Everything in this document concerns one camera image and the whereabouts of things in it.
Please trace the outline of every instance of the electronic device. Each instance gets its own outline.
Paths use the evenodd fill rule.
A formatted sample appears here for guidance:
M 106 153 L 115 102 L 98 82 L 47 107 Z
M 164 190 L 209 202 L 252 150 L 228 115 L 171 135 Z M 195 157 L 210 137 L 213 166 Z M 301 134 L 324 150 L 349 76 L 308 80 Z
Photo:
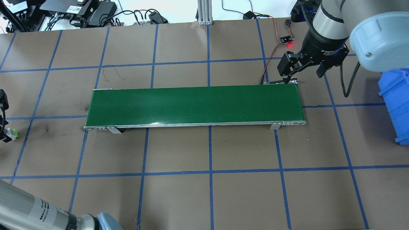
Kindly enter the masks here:
M 114 16 L 117 11 L 117 5 L 115 2 L 102 1 L 99 3 L 98 8 L 92 14 L 88 21 L 88 27 L 98 27 L 107 18 Z
M 277 66 L 285 83 L 305 68 L 319 65 L 318 77 L 340 66 L 350 37 L 360 64 L 373 72 L 409 65 L 408 0 L 298 0 L 291 21 L 309 26 L 301 50 L 285 52 Z
M 65 19 L 70 19 L 74 15 L 74 20 L 80 20 L 81 18 L 87 20 L 97 9 L 99 0 L 88 0 L 84 5 L 78 5 L 77 3 L 78 0 L 46 0 L 40 9 L 47 11 L 48 17 L 58 12 L 65 14 Z

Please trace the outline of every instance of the black wire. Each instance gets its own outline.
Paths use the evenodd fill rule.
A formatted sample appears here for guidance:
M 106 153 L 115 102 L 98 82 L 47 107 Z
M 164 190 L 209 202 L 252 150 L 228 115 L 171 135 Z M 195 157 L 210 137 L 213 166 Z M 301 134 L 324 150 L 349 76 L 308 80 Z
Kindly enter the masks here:
M 344 85 L 344 76 L 342 74 L 342 64 L 339 66 L 339 71 L 341 73 L 341 86 L 342 86 L 342 92 L 344 93 L 344 97 L 348 97 L 349 93 L 351 92 L 352 89 L 352 84 L 354 84 L 355 76 L 357 75 L 358 69 L 361 66 L 361 63 L 358 62 L 357 65 L 355 66 L 354 72 L 352 73 L 351 81 L 349 82 L 348 90 L 345 92 L 345 85 Z
M 64 16 L 65 16 L 65 14 L 61 15 L 57 20 L 55 20 L 53 23 L 51 23 L 51 25 L 48 27 L 48 31 L 51 31 L 52 28 L 55 26 L 55 24 L 56 24 L 59 20 L 63 19 Z
M 81 24 L 81 28 L 87 27 L 87 26 L 88 26 L 87 20 L 86 20 L 85 18 L 80 18 L 80 19 L 79 19 L 79 22 L 81 23 L 82 21 L 84 22 L 84 24 Z
M 121 11 L 124 11 L 124 9 L 122 9 L 121 1 L 118 0 L 118 2 L 119 2 L 119 6 L 121 7 Z
M 252 7 L 252 12 L 253 12 L 253 3 L 252 3 L 252 0 L 249 0 L 249 2 L 250 2 L 250 6 Z
M 142 12 L 141 12 L 142 10 L 144 10 L 144 9 L 141 9 L 141 10 L 137 10 L 137 9 L 136 9 L 136 10 L 134 10 L 133 12 L 134 12 L 134 13 L 139 12 L 139 14 L 141 15 L 141 18 L 142 18 L 142 20 L 143 20 L 144 17 L 143 17 Z
M 6 112 L 3 108 L 1 109 L 1 111 L 3 112 L 3 122 L 2 122 L 1 131 L 0 131 L 0 134 L 2 135 L 4 132 L 4 124 L 6 123 Z
M 117 24 L 117 26 L 121 26 L 121 21 L 119 20 L 119 18 L 115 19 L 115 23 Z
M 226 10 L 226 11 L 236 12 L 236 13 L 244 15 L 242 12 L 239 12 L 239 11 L 235 11 L 235 10 L 232 10 L 232 9 L 225 9 L 224 6 L 223 6 L 223 0 L 222 0 L 222 9 Z
M 130 11 L 130 10 L 124 10 L 124 11 L 121 11 L 121 12 L 115 14 L 114 16 L 111 16 L 111 17 L 107 18 L 105 21 L 103 21 L 103 22 L 102 22 L 101 24 L 99 24 L 99 26 L 97 26 L 97 27 L 103 26 L 105 22 L 110 21 L 110 20 L 113 19 L 114 17 L 116 17 L 116 16 L 118 16 L 118 15 L 120 15 L 120 14 L 123 14 L 124 12 L 131 12 L 131 13 L 133 13 L 133 15 L 135 16 L 136 22 L 140 25 L 139 20 L 138 20 L 138 17 L 136 16 L 135 12 Z

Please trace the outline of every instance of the green conveyor belt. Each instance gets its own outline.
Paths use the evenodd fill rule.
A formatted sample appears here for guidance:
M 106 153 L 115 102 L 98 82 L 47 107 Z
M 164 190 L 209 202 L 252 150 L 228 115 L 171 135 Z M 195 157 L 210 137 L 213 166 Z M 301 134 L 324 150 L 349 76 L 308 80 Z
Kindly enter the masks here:
M 84 128 L 274 122 L 305 123 L 297 84 L 94 90 Z

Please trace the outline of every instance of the metal bracket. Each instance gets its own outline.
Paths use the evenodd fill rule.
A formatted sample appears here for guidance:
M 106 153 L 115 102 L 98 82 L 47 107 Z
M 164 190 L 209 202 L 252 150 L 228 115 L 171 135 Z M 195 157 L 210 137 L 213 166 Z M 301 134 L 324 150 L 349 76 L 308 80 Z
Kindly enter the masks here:
M 304 125 L 306 123 L 306 121 L 274 122 L 273 124 L 271 124 L 270 130 L 277 130 L 282 125 Z
M 123 133 L 123 129 L 117 129 L 115 126 L 106 126 L 107 130 L 109 130 L 110 132 L 112 132 L 113 134 L 121 134 Z
M 198 0 L 199 25 L 213 25 L 211 16 L 211 0 Z
M 274 122 L 273 124 L 271 124 L 270 130 L 277 130 L 281 127 L 282 124 L 282 122 Z

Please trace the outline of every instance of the table surface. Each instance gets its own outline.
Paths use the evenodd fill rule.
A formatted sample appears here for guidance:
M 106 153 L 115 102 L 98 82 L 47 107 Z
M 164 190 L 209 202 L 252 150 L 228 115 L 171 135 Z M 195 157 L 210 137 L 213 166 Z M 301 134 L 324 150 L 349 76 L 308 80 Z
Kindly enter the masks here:
M 291 29 L 270 81 L 308 27 Z M 0 88 L 20 138 L 0 143 L 0 179 L 125 230 L 406 229 L 409 148 L 394 142 L 380 73 L 364 68 L 348 98 L 339 68 L 298 73 L 303 126 L 83 129 L 95 88 L 258 85 L 277 43 L 272 19 L 2 34 Z M 356 62 L 351 51 L 346 82 Z

